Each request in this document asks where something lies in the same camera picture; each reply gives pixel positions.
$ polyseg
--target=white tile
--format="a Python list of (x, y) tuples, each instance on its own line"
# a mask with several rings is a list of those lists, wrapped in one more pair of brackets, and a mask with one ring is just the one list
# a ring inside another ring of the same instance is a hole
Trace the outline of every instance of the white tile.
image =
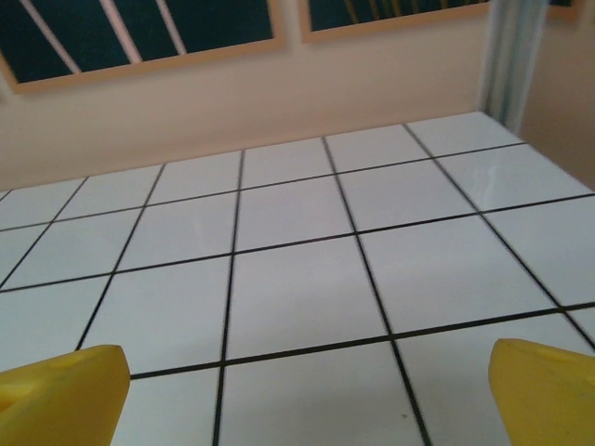
[(595, 198), (498, 212), (488, 218), (563, 304), (593, 300)]
[(333, 177), (242, 192), (240, 250), (350, 231)]
[(338, 172), (427, 158), (402, 125), (326, 138)]
[(434, 444), (509, 444), (488, 383), (499, 338), (520, 338), (592, 354), (563, 316), (512, 321), (399, 341)]
[(376, 344), (229, 367), (220, 444), (422, 441), (392, 350)]
[(235, 193), (147, 208), (119, 269), (229, 253)]
[(46, 225), (0, 232), (0, 282), (17, 265)]
[(5, 293), (0, 298), (0, 370), (76, 348), (107, 278)]
[(358, 230), (473, 212), (432, 161), (340, 176)]
[(571, 315), (585, 329), (588, 335), (591, 336), (591, 339), (595, 339), (595, 308), (573, 311)]
[(112, 271), (138, 214), (126, 211), (53, 224), (6, 288)]
[(440, 163), (482, 210), (590, 193), (526, 145), (443, 158)]
[(474, 151), (521, 142), (480, 111), (411, 123), (409, 127), (434, 155)]
[(239, 151), (167, 164), (150, 203), (235, 190), (239, 167)]
[(0, 230), (50, 221), (82, 179), (13, 190), (0, 202)]
[(218, 370), (133, 381), (112, 446), (211, 444)]
[(320, 138), (251, 149), (245, 153), (243, 187), (331, 174)]
[(553, 307), (479, 217), (363, 240), (396, 333)]
[(122, 346), (133, 374), (218, 361), (229, 259), (118, 274), (85, 347)]
[(88, 216), (100, 212), (141, 206), (145, 203), (159, 166), (126, 170), (89, 178), (59, 218)]
[(231, 357), (386, 333), (352, 238), (240, 255), (235, 262)]

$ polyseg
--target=floor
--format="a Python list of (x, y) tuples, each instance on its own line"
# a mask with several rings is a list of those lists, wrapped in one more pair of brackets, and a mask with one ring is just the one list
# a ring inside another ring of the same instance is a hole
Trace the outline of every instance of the floor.
[(0, 195), (0, 370), (122, 345), (115, 446), (508, 444), (495, 341), (595, 348), (595, 194), (481, 113)]

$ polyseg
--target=beige wall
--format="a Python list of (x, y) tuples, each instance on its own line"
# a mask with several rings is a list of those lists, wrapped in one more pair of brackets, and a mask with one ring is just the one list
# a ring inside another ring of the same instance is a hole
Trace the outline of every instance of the beige wall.
[(19, 97), (0, 190), (474, 109), (486, 17)]
[(521, 136), (595, 189), (595, 0), (576, 26), (548, 24)]

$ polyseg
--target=yellow object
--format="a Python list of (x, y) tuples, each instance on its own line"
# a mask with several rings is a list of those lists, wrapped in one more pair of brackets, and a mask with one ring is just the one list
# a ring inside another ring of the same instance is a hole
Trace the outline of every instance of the yellow object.
[(513, 445), (595, 445), (595, 358), (500, 339), (490, 387)]
[(118, 346), (0, 373), (0, 445), (108, 446), (129, 386)]

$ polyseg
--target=black grout line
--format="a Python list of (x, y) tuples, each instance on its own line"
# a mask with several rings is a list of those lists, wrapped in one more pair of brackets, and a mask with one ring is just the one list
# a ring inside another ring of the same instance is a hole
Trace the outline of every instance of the black grout line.
[(221, 254), (213, 254), (211, 256), (200, 256), (200, 257), (184, 258), (184, 259), (181, 259), (181, 260), (174, 260), (174, 261), (171, 261), (171, 262), (158, 263), (158, 264), (155, 264), (155, 265), (144, 265), (142, 267), (134, 267), (134, 268), (127, 268), (127, 269), (118, 269), (114, 274), (115, 275), (120, 275), (120, 274), (128, 274), (130, 272), (144, 271), (146, 269), (157, 269), (157, 268), (175, 267), (176, 265), (184, 265), (184, 264), (187, 264), (187, 263), (202, 262), (204, 260), (213, 260), (215, 258), (228, 257), (230, 255), (231, 255), (231, 253), (221, 253)]
[(238, 243), (238, 227), (240, 224), (240, 204), (242, 201), (242, 180), (244, 179), (245, 151), (240, 152), (240, 165), (238, 169), (238, 187), (235, 198), (235, 213), (233, 216), (233, 233), (231, 236), (230, 273), (227, 282), (227, 299), (225, 302), (225, 318), (221, 337), (221, 366), (219, 367), (217, 400), (215, 402), (215, 419), (213, 422), (213, 446), (219, 445), (221, 431), (221, 417), (223, 410), (223, 392), (225, 387), (225, 360), (227, 359), (227, 345), (231, 320), (231, 294), (233, 293), (233, 272), (235, 268), (235, 249)]
[(296, 242), (271, 244), (271, 245), (268, 245), (268, 246), (261, 246), (261, 247), (258, 247), (258, 248), (243, 249), (241, 251), (237, 251), (235, 254), (237, 256), (241, 256), (241, 255), (245, 255), (245, 254), (259, 253), (260, 251), (270, 251), (271, 249), (280, 249), (280, 248), (288, 248), (288, 247), (291, 247), (291, 246), (299, 246), (301, 244), (326, 242), (326, 241), (335, 240), (335, 239), (344, 239), (346, 237), (351, 237), (353, 235), (355, 235), (353, 232), (342, 232), (340, 234), (325, 235), (324, 237), (316, 237), (314, 239), (306, 239), (306, 240), (299, 240), (299, 241), (296, 241)]
[(100, 277), (108, 277), (110, 274), (111, 274), (110, 272), (101, 272), (99, 274), (89, 274), (88, 276), (74, 277), (71, 279), (62, 279), (62, 280), (53, 281), (53, 282), (33, 283), (31, 285), (16, 286), (14, 288), (6, 288), (3, 290), (0, 290), (0, 295), (2, 295), (4, 293), (13, 293), (16, 291), (30, 290), (32, 288), (41, 288), (43, 286), (60, 285), (61, 283), (80, 282), (80, 281), (86, 281), (88, 279), (97, 279)]
[(67, 216), (65, 218), (58, 218), (55, 223), (61, 223), (63, 221), (81, 220), (83, 218), (90, 218), (93, 216), (108, 216), (109, 214), (119, 214), (120, 212), (136, 211), (142, 209), (142, 206), (131, 206), (123, 207), (122, 209), (113, 209), (112, 211), (97, 212), (95, 214), (85, 214), (83, 216)]
[(8, 194), (9, 194), (10, 192), (12, 192), (12, 191), (13, 191), (13, 190), (11, 189), (11, 190), (9, 190), (7, 193), (5, 193), (3, 196), (1, 196), (1, 197), (0, 197), (0, 202), (1, 202), (2, 200), (4, 200), (4, 199), (5, 199), (5, 198), (8, 196)]
[(227, 195), (228, 193), (235, 193), (237, 191), (238, 191), (237, 189), (224, 190), (223, 192), (213, 192), (213, 193), (206, 193), (204, 195), (195, 195), (195, 196), (192, 196), (192, 197), (177, 198), (175, 200), (167, 200), (167, 201), (159, 202), (159, 203), (149, 203), (149, 204), (146, 205), (146, 207), (155, 207), (155, 206), (161, 206), (161, 205), (164, 205), (164, 204), (191, 202), (192, 200), (199, 200), (201, 198), (209, 198), (209, 197), (217, 197), (219, 195)]
[(205, 363), (196, 364), (196, 365), (184, 365), (181, 367), (157, 370), (154, 372), (141, 372), (138, 374), (132, 374), (132, 375), (130, 375), (130, 379), (132, 381), (134, 381), (137, 379), (147, 379), (147, 378), (156, 378), (157, 376), (167, 376), (169, 374), (185, 374), (187, 372), (198, 372), (199, 370), (216, 369), (218, 367), (221, 367), (222, 365), (223, 365), (223, 362), (221, 362), (221, 361), (205, 362)]
[(42, 223), (31, 223), (29, 225), (22, 225), (22, 226), (13, 226), (10, 228), (3, 228), (0, 230), (0, 232), (6, 232), (9, 230), (25, 230), (27, 228), (34, 228), (36, 226), (44, 226), (44, 225), (48, 225), (50, 222), (49, 221), (44, 221)]
[(301, 181), (308, 181), (310, 179), (329, 178), (331, 176), (333, 176), (333, 174), (321, 174), (321, 175), (314, 175), (312, 177), (287, 179), (285, 181), (276, 181), (274, 183), (259, 184), (257, 186), (249, 186), (247, 188), (242, 188), (242, 190), (265, 189), (265, 188), (269, 188), (271, 186), (283, 186), (284, 184), (299, 183)]
[(10, 272), (7, 274), (7, 276), (2, 280), (2, 282), (0, 282), (0, 289), (2, 289), (2, 287), (8, 282), (8, 279), (10, 279), (10, 277), (14, 274), (14, 272), (17, 270), (17, 268), (22, 264), (22, 262), (24, 262), (25, 258), (29, 255), (29, 253), (34, 249), (34, 247), (37, 245), (37, 243), (41, 240), (41, 238), (46, 234), (46, 232), (49, 230), (49, 228), (52, 226), (52, 224), (54, 223), (54, 221), (56, 221), (56, 218), (58, 218), (58, 216), (60, 215), (60, 213), (64, 210), (64, 208), (66, 206), (68, 206), (68, 204), (71, 202), (71, 200), (74, 198), (74, 195), (76, 195), (76, 192), (78, 192), (83, 185), (86, 183), (86, 181), (88, 180), (88, 177), (84, 178), (80, 184), (76, 187), (76, 189), (74, 190), (74, 192), (72, 193), (72, 195), (69, 197), (68, 200), (66, 200), (66, 203), (62, 205), (62, 207), (59, 209), (59, 211), (57, 212), (57, 214), (54, 215), (54, 217), (50, 220), (50, 222), (47, 224), (47, 226), (44, 228), (44, 230), (41, 231), (41, 234), (39, 234), (37, 236), (37, 238), (35, 239), (35, 241), (33, 242), (33, 244), (31, 246), (29, 246), (29, 249), (25, 252), (25, 254), (22, 255), (22, 257), (20, 258), (20, 260), (17, 262), (17, 264), (10, 270)]
[(572, 200), (580, 200), (581, 198), (590, 198), (590, 197), (595, 197), (595, 192), (583, 193), (582, 195), (572, 195), (570, 197), (553, 198), (551, 200), (542, 200), (541, 202), (533, 202), (533, 203), (527, 203), (527, 204), (515, 204), (513, 206), (497, 207), (495, 209), (489, 209), (487, 211), (482, 211), (482, 212), (484, 214), (493, 214), (495, 212), (514, 211), (516, 209), (524, 209), (525, 207), (541, 206), (544, 204), (571, 202)]
[(543, 308), (533, 311), (525, 311), (523, 313), (513, 313), (504, 316), (495, 316), (493, 318), (479, 319), (475, 321), (464, 321), (450, 323), (447, 325), (439, 325), (429, 328), (421, 328), (410, 330), (407, 332), (399, 332), (395, 334), (383, 334), (380, 336), (366, 337), (362, 339), (353, 339), (351, 341), (342, 341), (331, 344), (323, 344), (313, 347), (295, 348), (291, 350), (275, 351), (272, 353), (264, 353), (255, 356), (246, 356), (240, 358), (233, 358), (225, 361), (212, 361), (200, 364), (185, 365), (181, 367), (173, 367), (164, 370), (157, 370), (151, 372), (143, 372), (139, 374), (133, 374), (131, 379), (146, 379), (157, 376), (164, 376), (169, 374), (183, 374), (187, 372), (196, 372), (206, 369), (215, 369), (218, 367), (229, 367), (233, 365), (242, 365), (252, 362), (272, 361), (283, 358), (292, 358), (295, 356), (309, 355), (312, 353), (323, 353), (326, 351), (339, 350), (343, 348), (353, 348), (359, 346), (367, 346), (371, 344), (378, 344), (381, 342), (389, 342), (391, 340), (398, 341), (401, 339), (410, 339), (414, 337), (426, 336), (426, 335), (439, 335), (441, 333), (448, 333), (457, 330), (465, 330), (468, 328), (478, 328), (488, 325), (496, 325), (499, 323), (510, 322), (510, 321), (522, 321), (525, 319), (533, 319), (543, 316), (550, 316), (554, 314), (563, 314), (565, 311), (579, 311), (581, 309), (595, 308), (595, 301), (587, 302), (583, 304), (573, 304), (563, 308)]
[(78, 343), (76, 344), (76, 349), (75, 350), (80, 350), (81, 349), (81, 346), (85, 342), (86, 335), (89, 333), (89, 330), (91, 328), (91, 325), (93, 324), (93, 321), (97, 317), (97, 313), (99, 312), (99, 308), (101, 307), (101, 304), (103, 303), (103, 300), (105, 299), (105, 296), (108, 293), (108, 290), (110, 289), (110, 285), (112, 284), (112, 280), (113, 280), (113, 278), (115, 276), (115, 272), (118, 270), (118, 266), (120, 265), (120, 262), (122, 262), (122, 259), (124, 258), (124, 254), (126, 252), (126, 248), (130, 245), (130, 242), (132, 241), (132, 237), (134, 236), (134, 232), (137, 229), (137, 226), (139, 225), (140, 220), (142, 219), (142, 215), (144, 214), (145, 209), (147, 208), (146, 207), (147, 206), (147, 203), (151, 199), (152, 193), (155, 190), (155, 187), (157, 186), (157, 183), (159, 182), (159, 178), (161, 178), (161, 174), (163, 174), (163, 172), (164, 172), (164, 168), (165, 168), (165, 164), (162, 164), (162, 166), (159, 168), (159, 172), (157, 173), (157, 176), (155, 178), (155, 181), (152, 183), (151, 189), (149, 190), (149, 193), (147, 194), (147, 198), (145, 199), (144, 205), (140, 209), (140, 212), (137, 215), (137, 219), (135, 220), (134, 224), (132, 225), (132, 229), (130, 230), (130, 234), (128, 234), (128, 238), (126, 239), (126, 242), (124, 243), (124, 246), (122, 247), (122, 251), (120, 252), (120, 255), (118, 256), (118, 259), (116, 260), (115, 265), (113, 266), (113, 269), (112, 269), (112, 272), (110, 273), (110, 276), (109, 276), (108, 281), (106, 282), (105, 286), (103, 287), (103, 291), (101, 292), (101, 296), (99, 297), (99, 300), (97, 302), (97, 305), (93, 309), (93, 312), (91, 313), (91, 316), (90, 316), (88, 322), (86, 323), (85, 330), (81, 334), (81, 337), (80, 337)]
[(450, 158), (452, 156), (458, 155), (467, 155), (470, 153), (478, 153), (480, 151), (494, 151), (497, 149), (506, 149), (508, 147), (517, 147), (517, 146), (527, 146), (526, 142), (513, 142), (512, 144), (503, 144), (501, 146), (494, 146), (494, 147), (485, 147), (483, 149), (473, 149), (471, 151), (458, 151), (457, 153), (446, 153), (445, 155), (436, 155), (433, 158), (442, 159), (442, 158)]
[[(592, 193), (587, 193), (587, 194), (583, 194), (583, 195), (575, 195), (572, 197), (565, 197), (565, 198), (558, 198), (558, 199), (553, 199), (553, 200), (546, 200), (546, 201), (542, 201), (542, 202), (535, 202), (535, 203), (527, 203), (527, 204), (518, 204), (518, 205), (514, 205), (514, 206), (508, 206), (508, 207), (500, 207), (500, 208), (496, 208), (496, 209), (490, 209), (487, 211), (483, 211), (484, 214), (493, 214), (493, 213), (497, 213), (497, 212), (505, 212), (505, 211), (511, 211), (511, 210), (516, 210), (516, 209), (523, 209), (525, 207), (534, 207), (534, 206), (539, 206), (542, 204), (550, 204), (550, 203), (560, 203), (560, 202), (568, 202), (568, 201), (572, 201), (572, 200), (578, 200), (578, 199), (582, 199), (582, 198), (590, 198), (595, 196), (595, 192)], [(385, 230), (399, 230), (399, 229), (403, 229), (403, 228), (409, 228), (409, 227), (413, 227), (413, 226), (420, 226), (420, 225), (429, 225), (432, 223), (440, 223), (442, 221), (448, 221), (448, 220), (455, 220), (455, 219), (459, 219), (459, 218), (466, 218), (468, 216), (479, 216), (480, 212), (469, 212), (466, 214), (458, 214), (458, 215), (454, 215), (454, 216), (441, 216), (438, 218), (431, 218), (428, 220), (418, 220), (418, 221), (413, 221), (410, 223), (401, 223), (398, 225), (391, 225), (391, 226), (384, 226), (384, 227), (380, 227), (380, 228), (373, 228), (371, 230), (358, 230), (357, 234), (359, 235), (365, 235), (365, 234), (371, 234), (374, 232), (382, 232)], [(41, 225), (45, 225), (46, 223), (43, 224), (35, 224), (35, 225), (30, 225), (30, 226), (41, 226)], [(240, 251), (236, 251), (235, 254), (237, 256), (241, 256), (241, 255), (245, 255), (245, 254), (252, 254), (252, 253), (257, 253), (260, 251), (269, 251), (269, 250), (273, 250), (273, 249), (279, 249), (279, 248), (286, 248), (286, 247), (291, 247), (291, 246), (297, 246), (300, 244), (307, 244), (307, 243), (317, 243), (317, 242), (325, 242), (325, 241), (329, 241), (329, 240), (334, 240), (334, 239), (342, 239), (345, 237), (351, 237), (356, 235), (354, 232), (344, 232), (344, 233), (340, 233), (340, 234), (336, 234), (336, 235), (328, 235), (328, 236), (324, 236), (324, 237), (316, 237), (313, 239), (306, 239), (306, 240), (300, 240), (300, 241), (296, 241), (296, 242), (288, 242), (288, 243), (279, 243), (279, 244), (271, 244), (271, 245), (266, 245), (266, 246), (260, 246), (257, 248), (248, 248), (248, 249), (244, 249), (244, 250), (240, 250)], [(114, 274), (119, 275), (119, 274), (127, 274), (129, 272), (136, 272), (136, 271), (143, 271), (145, 269), (157, 269), (157, 268), (166, 268), (166, 267), (172, 267), (172, 266), (176, 266), (176, 265), (183, 265), (186, 263), (193, 263), (193, 262), (200, 262), (203, 260), (212, 260), (215, 258), (221, 258), (221, 257), (226, 257), (226, 256), (230, 256), (231, 253), (221, 253), (221, 254), (215, 254), (212, 256), (198, 256), (198, 257), (190, 257), (190, 258), (185, 258), (185, 259), (181, 259), (181, 260), (174, 260), (171, 262), (165, 262), (165, 263), (156, 263), (153, 265), (145, 265), (142, 267), (134, 267), (134, 268), (128, 268), (128, 269), (118, 269)], [(94, 278), (98, 278), (98, 277), (104, 277), (104, 276), (109, 276), (111, 275), (110, 272), (103, 272), (103, 273), (99, 273), (99, 274), (91, 274), (88, 276), (81, 276), (81, 277), (75, 277), (75, 278), (71, 278), (71, 279), (63, 279), (60, 281), (53, 281), (53, 282), (41, 282), (41, 283), (34, 283), (31, 285), (23, 285), (23, 286), (19, 286), (19, 287), (15, 287), (15, 288), (6, 288), (6, 289), (0, 289), (0, 294), (2, 293), (10, 293), (13, 291), (19, 291), (19, 290), (23, 290), (23, 289), (29, 289), (29, 288), (38, 288), (40, 286), (49, 286), (49, 285), (54, 285), (57, 283), (68, 283), (68, 282), (77, 282), (77, 281), (82, 281), (85, 279), (94, 279)]]
[(456, 214), (453, 216), (439, 216), (437, 218), (430, 218), (428, 220), (412, 221), (410, 223), (401, 223), (399, 225), (383, 226), (381, 228), (373, 228), (371, 230), (358, 230), (358, 235), (373, 234), (374, 232), (384, 232), (385, 230), (401, 230), (403, 228), (411, 228), (412, 226), (430, 225), (432, 223), (440, 223), (443, 221), (459, 220), (460, 218), (467, 218), (468, 216), (478, 216), (477, 212), (467, 212), (466, 214)]
[[(465, 155), (468, 153), (475, 153), (478, 151), (493, 151), (493, 150), (497, 150), (497, 149), (505, 149), (507, 147), (515, 147), (515, 146), (524, 146), (527, 145), (525, 142), (515, 142), (512, 144), (505, 144), (502, 146), (494, 146), (494, 147), (487, 147), (484, 149), (475, 149), (472, 151), (459, 151), (457, 153), (447, 153), (445, 155), (437, 155), (434, 156), (434, 159), (442, 159), (442, 158), (448, 158), (448, 157), (453, 157), (453, 156), (458, 156), (458, 155)], [(397, 163), (389, 163), (389, 164), (380, 164), (380, 165), (372, 165), (369, 167), (361, 167), (358, 169), (350, 169), (350, 170), (344, 170), (341, 172), (337, 173), (339, 175), (345, 175), (345, 174), (352, 174), (352, 173), (356, 173), (356, 172), (364, 172), (367, 170), (376, 170), (376, 169), (382, 169), (385, 167), (393, 167), (395, 165), (403, 165), (403, 164), (413, 164), (413, 163), (420, 163), (423, 161), (431, 161), (431, 158), (417, 158), (415, 160), (408, 160), (408, 161), (400, 161)], [(268, 187), (272, 187), (272, 186), (281, 186), (284, 184), (290, 184), (290, 183), (298, 183), (300, 181), (308, 181), (311, 179), (318, 179), (318, 178), (326, 178), (326, 177), (332, 177), (334, 174), (322, 174), (322, 175), (315, 175), (312, 177), (304, 177), (304, 178), (296, 178), (296, 179), (288, 179), (286, 181), (278, 181), (275, 183), (267, 183), (267, 184), (261, 184), (258, 186), (250, 186), (247, 188), (242, 188), (242, 190), (256, 190), (256, 189), (264, 189), (264, 188), (268, 188)], [(228, 193), (235, 193), (237, 192), (237, 189), (234, 190), (225, 190), (222, 192), (213, 192), (213, 193), (208, 193), (208, 194), (204, 194), (204, 195), (195, 195), (192, 197), (186, 197), (186, 198), (177, 198), (175, 200), (167, 200), (164, 202), (159, 202), (159, 203), (148, 203), (146, 204), (146, 206), (140, 205), (140, 206), (131, 206), (131, 207), (125, 207), (122, 209), (114, 209), (112, 211), (104, 211), (104, 212), (97, 212), (96, 214), (85, 214), (83, 216), (69, 216), (66, 218), (56, 218), (56, 220), (54, 221), (54, 223), (60, 223), (62, 221), (70, 221), (70, 220), (78, 220), (81, 218), (87, 218), (87, 217), (92, 217), (92, 216), (104, 216), (104, 215), (108, 215), (108, 214), (115, 214), (118, 212), (125, 212), (125, 211), (134, 211), (137, 209), (141, 209), (142, 207), (155, 207), (155, 206), (161, 206), (164, 204), (172, 204), (172, 203), (181, 203), (181, 202), (188, 202), (188, 201), (192, 201), (192, 200), (199, 200), (201, 198), (208, 198), (208, 197), (216, 197), (218, 195), (225, 195)], [(547, 203), (556, 203), (556, 202), (563, 202), (563, 201), (567, 201), (567, 200), (576, 200), (578, 198), (587, 198), (590, 196), (595, 196), (595, 192), (592, 193), (585, 193), (582, 195), (576, 195), (576, 196), (571, 196), (571, 197), (565, 197), (565, 198), (561, 198), (561, 199), (554, 199), (554, 200), (546, 200), (543, 202), (535, 202), (535, 203), (527, 203), (527, 204), (517, 204), (517, 205), (513, 205), (513, 206), (507, 206), (507, 207), (502, 207), (502, 208), (497, 208), (497, 209), (490, 209), (487, 211), (484, 211), (485, 213), (492, 213), (492, 212), (500, 212), (500, 211), (506, 211), (506, 210), (513, 210), (513, 209), (520, 209), (520, 208), (524, 208), (524, 207), (531, 207), (531, 206), (537, 206), (540, 204), (547, 204)], [(6, 231), (6, 230), (22, 230), (25, 228), (32, 228), (35, 226), (43, 226), (46, 224), (49, 224), (49, 221), (45, 221), (45, 222), (41, 222), (41, 223), (32, 223), (30, 225), (23, 225), (23, 226), (15, 226), (15, 227), (11, 227), (11, 228), (4, 228), (4, 229), (0, 229), (0, 232)]]
[[(337, 189), (338, 189), (339, 195), (341, 196), (341, 201), (343, 202), (343, 206), (345, 207), (345, 212), (347, 214), (348, 220), (350, 221), (351, 229), (353, 230), (353, 232), (355, 234), (355, 242), (356, 242), (358, 250), (360, 252), (360, 258), (362, 260), (362, 263), (364, 264), (364, 268), (365, 268), (365, 272), (366, 272), (368, 281), (370, 282), (370, 286), (374, 293), (374, 298), (377, 303), (378, 311), (380, 312), (380, 317), (382, 318), (382, 321), (384, 323), (384, 327), (387, 331), (387, 335), (391, 335), (392, 327), (390, 326), (389, 316), (387, 314), (386, 309), (384, 308), (384, 304), (382, 303), (382, 297), (380, 296), (380, 292), (377, 287), (376, 279), (374, 278), (374, 273), (372, 272), (372, 268), (370, 267), (370, 263), (368, 261), (367, 255), (365, 253), (364, 244), (362, 243), (362, 239), (357, 231), (357, 226), (355, 224), (355, 218), (353, 217), (353, 213), (351, 212), (350, 205), (347, 200), (347, 194), (345, 193), (345, 190), (343, 189), (343, 185), (341, 184), (341, 178), (340, 178), (339, 174), (337, 173), (337, 166), (335, 165), (335, 160), (333, 160), (333, 154), (331, 153), (330, 148), (328, 147), (328, 142), (326, 141), (325, 137), (322, 138), (322, 142), (324, 144), (324, 151), (326, 152), (328, 162), (330, 163), (331, 169), (333, 169), (333, 173), (335, 174), (335, 181), (337, 183)], [(407, 397), (409, 398), (409, 404), (411, 405), (411, 409), (413, 410), (413, 413), (416, 417), (417, 427), (419, 428), (419, 433), (421, 435), (421, 438), (423, 439), (425, 445), (431, 445), (430, 433), (428, 432), (428, 429), (426, 428), (426, 423), (424, 422), (423, 415), (421, 413), (419, 404), (417, 402), (416, 393), (413, 389), (413, 385), (411, 384), (411, 380), (409, 378), (409, 373), (407, 372), (407, 369), (405, 368), (405, 364), (403, 361), (403, 355), (401, 354), (401, 352), (399, 350), (399, 346), (397, 345), (397, 343), (394, 339), (391, 339), (390, 346), (392, 347), (392, 352), (394, 354), (395, 360), (397, 362), (397, 366), (401, 373), (401, 378), (403, 380), (405, 390), (407, 391)]]
[(431, 158), (434, 162), (436, 167), (440, 169), (443, 175), (448, 179), (448, 181), (453, 185), (453, 187), (458, 190), (458, 192), (462, 195), (462, 197), (469, 203), (469, 205), (477, 212), (480, 218), (483, 220), (483, 223), (494, 233), (494, 235), (500, 240), (500, 242), (504, 245), (504, 247), (509, 251), (509, 253), (516, 259), (519, 266), (524, 269), (524, 271), (533, 279), (534, 283), (541, 289), (541, 291), (548, 297), (548, 299), (557, 307), (562, 308), (562, 314), (566, 318), (566, 320), (575, 328), (575, 330), (583, 337), (585, 342), (595, 350), (595, 342), (590, 338), (590, 336), (583, 330), (583, 328), (576, 323), (573, 317), (568, 314), (566, 311), (563, 310), (563, 306), (560, 301), (556, 298), (556, 296), (549, 290), (549, 288), (537, 277), (537, 275), (533, 272), (531, 268), (525, 263), (525, 261), (521, 258), (521, 256), (512, 248), (510, 243), (500, 234), (500, 232), (496, 229), (496, 227), (492, 224), (492, 222), (484, 215), (484, 213), (479, 209), (479, 207), (475, 204), (474, 201), (468, 196), (468, 194), (463, 190), (461, 186), (455, 181), (455, 179), (450, 175), (450, 173), (444, 168), (443, 165), (433, 156), (430, 149), (426, 147), (426, 145), (417, 137), (415, 132), (409, 128), (409, 125), (403, 125), (404, 129), (411, 135), (411, 137), (417, 142), (419, 147)]

